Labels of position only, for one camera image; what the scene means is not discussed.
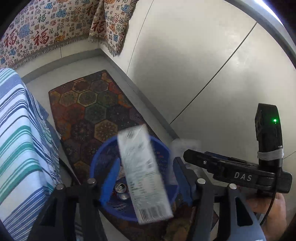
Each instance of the fringe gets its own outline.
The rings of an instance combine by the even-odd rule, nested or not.
[[[100,44],[104,44],[108,48],[109,53],[113,57],[115,57],[116,55],[119,55],[121,50],[122,50],[122,44],[123,44],[127,29],[128,29],[128,22],[129,22],[129,20],[131,19],[132,15],[133,15],[133,11],[135,10],[135,6],[136,6],[137,2],[138,2],[138,0],[131,0],[130,6],[128,8],[128,13],[126,14],[124,23],[123,23],[122,28],[121,28],[120,33],[119,33],[119,40],[118,40],[117,50],[116,51],[108,44],[108,41],[106,41],[105,39],[90,36],[89,34],[85,34],[85,35],[81,35],[81,36],[77,36],[77,37],[73,37],[73,38],[69,38],[69,39],[60,41],[60,42],[58,42],[56,44],[53,44],[51,46],[42,48],[42,49],[40,49],[40,50],[38,50],[38,51],[36,51],[34,53],[31,53],[26,58],[23,58],[20,61],[16,62],[11,68],[12,69],[17,69],[21,65],[27,63],[29,60],[32,60],[32,59],[40,56],[41,54],[48,53],[48,52],[50,52],[52,50],[55,50],[56,48],[65,46],[67,44],[70,44],[70,43],[73,43],[73,42],[76,42],[76,41],[84,40],[84,39],[87,39],[87,38],[88,38],[90,43],[97,43],[98,42]]]
[[[132,15],[133,15],[133,11],[135,10],[135,6],[137,4],[138,0],[131,0],[130,6],[128,8],[128,13],[126,15],[126,18],[124,20],[124,23],[122,25],[121,31],[119,33],[119,40],[118,40],[118,44],[117,44],[117,51],[116,54],[120,54],[122,48],[121,45],[125,39],[126,36],[126,32],[127,32],[127,27],[128,27],[128,22],[131,19]]]
[[[115,57],[115,56],[118,54],[118,53],[116,53],[116,51],[115,51],[115,50],[109,45],[109,43],[108,43],[105,39],[103,39],[103,38],[95,37],[95,36],[89,36],[89,42],[90,42],[90,43],[104,44],[104,45],[107,47],[109,53],[110,53],[113,57]]]
[[[27,63],[29,60],[35,59],[36,57],[40,56],[41,54],[48,53],[48,52],[50,52],[52,50],[55,50],[55,49],[57,49],[59,47],[65,46],[67,44],[70,44],[70,43],[73,43],[73,42],[76,42],[76,41],[87,39],[88,37],[89,37],[88,34],[84,34],[84,35],[81,35],[81,36],[77,36],[77,37],[73,37],[73,38],[69,38],[69,39],[60,41],[60,42],[55,43],[55,44],[53,44],[51,46],[48,46],[48,47],[42,48],[42,49],[40,49],[40,50],[38,50],[38,51],[36,51],[34,53],[29,54],[26,58],[23,58],[20,61],[16,62],[10,68],[17,69],[21,65]]]
[[[135,10],[135,6],[137,4],[138,0],[131,0],[131,3],[130,3],[130,6],[128,8],[128,13],[126,14],[126,18],[124,20],[124,23],[122,25],[122,28],[120,30],[120,33],[119,33],[119,40],[118,40],[118,43],[117,43],[117,50],[114,50],[108,43],[107,40],[103,39],[103,38],[99,38],[99,37],[95,37],[95,36],[89,36],[89,42],[90,43],[100,43],[100,44],[104,44],[108,50],[109,50],[109,53],[115,57],[116,55],[119,55],[121,50],[122,50],[122,44],[123,44],[123,41],[125,39],[125,36],[126,36],[126,32],[127,32],[127,27],[128,27],[128,22],[129,20],[131,19],[132,15],[133,15],[133,11]]]

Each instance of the barcode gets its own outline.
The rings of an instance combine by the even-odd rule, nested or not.
[[[145,222],[151,222],[155,219],[161,219],[163,216],[161,206],[150,207],[146,209],[140,209],[142,220]]]

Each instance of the white tile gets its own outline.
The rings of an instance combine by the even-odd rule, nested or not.
[[[103,228],[106,234],[108,241],[129,241],[120,231],[118,231],[105,216],[100,213],[102,220]]]
[[[29,60],[27,63],[18,67],[15,71],[20,77],[24,77],[28,73],[61,58],[61,49],[56,48],[48,53],[41,54],[35,59]]]
[[[127,75],[170,123],[254,24],[224,0],[154,0]]]
[[[197,98],[171,124],[202,149],[257,162],[254,118],[258,103],[279,110],[283,147],[296,147],[296,70],[259,24]]]
[[[292,174],[293,181],[291,190],[284,194],[286,201],[287,221],[290,222],[296,211],[296,153],[283,160],[283,170]]]
[[[61,47],[62,57],[98,48],[98,43],[90,43],[88,39],[79,40]]]
[[[49,113],[49,122],[54,126],[48,92],[64,83],[98,72],[103,69],[106,69],[109,72],[109,74],[112,76],[121,90],[125,93],[127,98],[143,116],[145,121],[157,134],[160,140],[167,146],[169,146],[169,144],[172,142],[172,138],[170,137],[170,135],[166,132],[159,121],[154,117],[154,115],[149,111],[146,105],[139,99],[137,94],[131,89],[127,82],[123,80],[119,73],[102,56],[83,59],[62,66],[32,80],[26,86]]]
[[[219,216],[220,212],[220,204],[219,203],[214,203],[214,211],[217,213]],[[211,234],[210,234],[210,241],[213,241],[218,234],[218,226],[219,226],[219,221],[216,223],[216,225],[213,227]]]
[[[127,73],[128,66],[136,45],[136,41],[140,34],[141,27],[153,0],[138,1],[133,15],[128,23],[128,31],[124,40],[123,48],[120,55],[115,57],[110,54],[108,48],[104,44],[100,44],[100,48],[123,70]]]

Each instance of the patterned rug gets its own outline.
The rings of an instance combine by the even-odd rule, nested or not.
[[[56,129],[62,136],[63,149],[81,182],[89,177],[92,158],[103,142],[120,130],[144,123],[147,125],[106,70],[56,87],[49,92],[49,100]],[[147,127],[150,135],[157,137]],[[184,205],[182,197],[178,195],[173,211],[174,219],[170,221],[139,225],[101,210],[131,241],[171,241],[175,233],[169,232],[169,229],[176,225],[188,231],[192,207]],[[217,215],[214,218],[213,224],[218,220]]]

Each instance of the cable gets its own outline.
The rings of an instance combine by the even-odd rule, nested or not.
[[[275,185],[274,185],[274,192],[272,194],[272,199],[271,199],[271,202],[270,202],[270,205],[267,209],[267,212],[266,214],[264,215],[264,218],[262,219],[261,223],[260,223],[260,226],[262,226],[262,224],[265,222],[265,220],[267,219],[268,217],[268,214],[272,208],[272,205],[274,203],[274,199],[276,198],[276,186],[277,186],[277,181],[278,181],[278,177],[280,176],[280,173],[281,173],[281,167],[278,168],[277,172],[276,172],[276,178],[275,178]]]
[[[275,197],[276,197],[276,191],[272,194],[272,199],[271,199],[270,205],[269,205],[269,207],[268,207],[268,209],[267,209],[266,214],[264,215],[264,218],[262,219],[262,221],[261,221],[261,223],[260,223],[261,226],[262,226],[262,224],[265,222],[265,220],[267,219],[267,216],[268,216],[268,214],[269,214],[269,212],[270,212],[270,210],[271,210],[271,208],[272,208],[272,205],[273,205],[273,203],[274,203],[274,199],[275,199]]]

